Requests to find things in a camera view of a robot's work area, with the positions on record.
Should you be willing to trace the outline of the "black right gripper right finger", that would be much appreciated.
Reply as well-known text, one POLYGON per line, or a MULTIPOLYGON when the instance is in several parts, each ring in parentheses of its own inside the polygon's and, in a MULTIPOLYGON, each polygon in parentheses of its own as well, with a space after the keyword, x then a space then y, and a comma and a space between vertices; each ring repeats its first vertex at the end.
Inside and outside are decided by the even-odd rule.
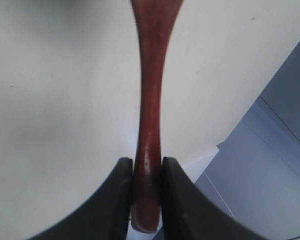
POLYGON ((173 157, 162 161, 161 212, 167 240, 263 239, 214 205, 173 157))

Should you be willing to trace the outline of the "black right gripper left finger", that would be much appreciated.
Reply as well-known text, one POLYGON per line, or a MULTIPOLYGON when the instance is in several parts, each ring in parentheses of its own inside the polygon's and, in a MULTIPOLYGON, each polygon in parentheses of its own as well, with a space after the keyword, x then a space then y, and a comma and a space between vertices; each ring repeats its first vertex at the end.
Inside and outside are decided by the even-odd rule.
POLYGON ((96 192, 33 240, 125 240, 132 202, 133 160, 122 157, 96 192))

